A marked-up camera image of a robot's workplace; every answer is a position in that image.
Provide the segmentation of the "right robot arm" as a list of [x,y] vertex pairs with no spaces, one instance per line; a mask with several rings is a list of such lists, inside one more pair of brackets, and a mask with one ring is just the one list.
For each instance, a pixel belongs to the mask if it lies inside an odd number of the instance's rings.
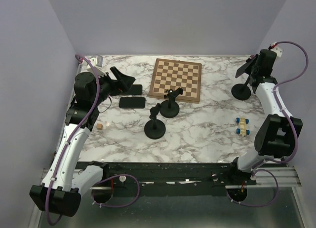
[[244,101],[255,94],[266,118],[255,136],[254,149],[235,159],[236,167],[227,172],[228,181],[234,185],[245,179],[245,172],[249,173],[267,161],[286,163],[298,149],[303,123],[288,111],[280,96],[277,80],[271,75],[273,65],[281,55],[282,50],[277,46],[262,49],[236,71],[235,77],[247,74],[248,78],[245,83],[232,87],[232,95]]

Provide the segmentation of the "black phone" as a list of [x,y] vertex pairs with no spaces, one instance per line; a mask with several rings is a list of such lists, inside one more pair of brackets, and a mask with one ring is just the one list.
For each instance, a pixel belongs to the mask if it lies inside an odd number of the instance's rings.
[[144,97],[121,97],[119,107],[121,109],[143,109],[146,104]]

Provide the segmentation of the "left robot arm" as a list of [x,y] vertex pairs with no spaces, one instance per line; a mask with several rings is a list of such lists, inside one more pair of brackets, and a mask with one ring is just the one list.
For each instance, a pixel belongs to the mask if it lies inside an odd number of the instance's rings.
[[77,212],[81,197],[97,184],[109,182],[108,165],[91,162],[76,178],[73,177],[80,152],[99,116],[98,106],[108,96],[128,91],[135,78],[110,68],[108,74],[97,76],[90,72],[76,75],[75,96],[66,112],[63,136],[54,161],[40,185],[33,185],[30,197],[45,212],[72,217]]

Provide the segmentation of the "red-edged phone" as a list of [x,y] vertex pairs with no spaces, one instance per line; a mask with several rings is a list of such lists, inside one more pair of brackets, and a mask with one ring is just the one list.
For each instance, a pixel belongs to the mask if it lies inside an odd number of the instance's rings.
[[250,75],[251,69],[258,58],[258,54],[251,55],[241,67],[236,71],[235,78],[240,77],[243,73]]

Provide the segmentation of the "black phone stand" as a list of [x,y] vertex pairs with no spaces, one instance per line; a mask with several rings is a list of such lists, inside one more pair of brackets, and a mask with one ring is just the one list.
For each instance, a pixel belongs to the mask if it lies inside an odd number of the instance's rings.
[[180,108],[178,103],[175,101],[178,95],[183,94],[181,87],[176,90],[167,90],[164,95],[165,101],[161,103],[160,114],[165,118],[174,118],[178,115]]
[[238,99],[238,100],[242,100],[245,101],[247,99],[250,98],[251,96],[251,89],[248,86],[251,80],[251,75],[248,76],[247,80],[245,83],[238,83],[235,84],[232,89],[231,89],[231,93],[232,95]]
[[160,139],[166,132],[165,124],[157,119],[157,115],[161,109],[161,104],[157,103],[155,107],[150,109],[150,120],[145,124],[144,132],[150,139]]

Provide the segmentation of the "black smartphone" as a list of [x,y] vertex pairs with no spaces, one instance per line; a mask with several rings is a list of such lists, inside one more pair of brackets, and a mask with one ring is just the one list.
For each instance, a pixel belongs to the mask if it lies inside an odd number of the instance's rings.
[[129,96],[129,95],[142,95],[143,93],[143,86],[141,84],[133,84],[131,88],[122,93],[121,95]]

